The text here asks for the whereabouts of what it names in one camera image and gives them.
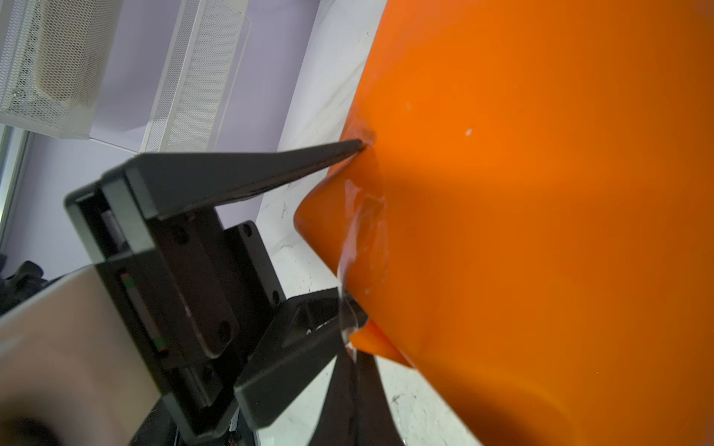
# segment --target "metal mesh basket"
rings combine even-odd
[[[0,122],[88,138],[123,0],[4,0]]]
[[[143,152],[205,151],[248,0],[183,0]]]

